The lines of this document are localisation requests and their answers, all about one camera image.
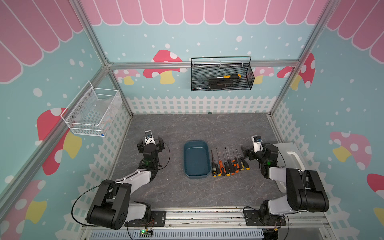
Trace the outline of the teal plastic storage box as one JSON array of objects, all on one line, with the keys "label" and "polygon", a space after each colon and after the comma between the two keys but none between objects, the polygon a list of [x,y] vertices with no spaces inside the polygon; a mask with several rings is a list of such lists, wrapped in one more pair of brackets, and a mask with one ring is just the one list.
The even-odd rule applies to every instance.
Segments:
[{"label": "teal plastic storage box", "polygon": [[202,179],[211,173],[209,147],[205,141],[189,141],[184,145],[184,171],[190,179]]}]

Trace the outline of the black red screwdriver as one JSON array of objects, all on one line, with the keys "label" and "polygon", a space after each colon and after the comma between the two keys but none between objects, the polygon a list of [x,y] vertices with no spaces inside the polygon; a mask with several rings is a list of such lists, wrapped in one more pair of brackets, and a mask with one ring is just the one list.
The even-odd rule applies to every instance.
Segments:
[{"label": "black red screwdriver", "polygon": [[220,170],[220,175],[221,175],[221,176],[225,176],[225,175],[226,175],[226,170],[225,170],[224,164],[223,164],[223,162],[222,162],[221,159],[220,159],[220,155],[219,155],[218,150],[216,150],[216,152],[217,152],[217,155],[218,155],[218,158],[219,158],[219,170]]}]

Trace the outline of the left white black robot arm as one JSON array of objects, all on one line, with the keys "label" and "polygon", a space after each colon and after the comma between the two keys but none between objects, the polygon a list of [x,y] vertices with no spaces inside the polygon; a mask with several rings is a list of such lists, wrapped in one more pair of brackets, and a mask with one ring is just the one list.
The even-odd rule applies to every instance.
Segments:
[{"label": "left white black robot arm", "polygon": [[[130,202],[131,194],[140,187],[152,182],[160,164],[159,153],[169,146],[161,137],[153,137],[152,132],[145,132],[145,138],[137,144],[143,154],[139,167],[131,174],[116,180],[104,180],[99,185],[83,192],[73,203],[72,219],[86,227],[105,227],[119,230],[123,224],[139,221],[143,225],[151,223],[151,205],[144,202]],[[86,216],[86,222],[78,221],[74,215],[75,206],[85,194],[97,190]]]}]

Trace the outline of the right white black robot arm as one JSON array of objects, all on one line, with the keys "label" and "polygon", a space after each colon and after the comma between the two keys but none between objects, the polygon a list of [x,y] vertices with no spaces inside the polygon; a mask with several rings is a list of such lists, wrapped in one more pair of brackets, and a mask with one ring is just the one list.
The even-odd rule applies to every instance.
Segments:
[{"label": "right white black robot arm", "polygon": [[283,217],[299,212],[327,212],[330,202],[319,173],[306,169],[294,143],[241,148],[245,158],[259,163],[261,174],[275,181],[284,196],[265,200],[259,209],[244,208],[248,226],[283,224]]}]

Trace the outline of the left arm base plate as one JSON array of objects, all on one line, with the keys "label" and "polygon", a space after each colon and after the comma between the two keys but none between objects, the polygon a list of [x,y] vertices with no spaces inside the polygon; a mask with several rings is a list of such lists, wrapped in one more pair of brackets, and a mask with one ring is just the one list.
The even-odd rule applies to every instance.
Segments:
[{"label": "left arm base plate", "polygon": [[146,213],[142,219],[125,222],[124,227],[164,227],[166,213],[166,211],[151,211]]}]

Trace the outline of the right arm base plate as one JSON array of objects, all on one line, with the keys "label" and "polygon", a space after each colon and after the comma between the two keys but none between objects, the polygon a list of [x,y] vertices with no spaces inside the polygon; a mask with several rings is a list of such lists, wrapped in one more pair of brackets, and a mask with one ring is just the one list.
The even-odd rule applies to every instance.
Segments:
[{"label": "right arm base plate", "polygon": [[286,226],[287,222],[282,216],[262,215],[260,210],[246,208],[243,210],[246,225],[248,227],[277,227]]}]

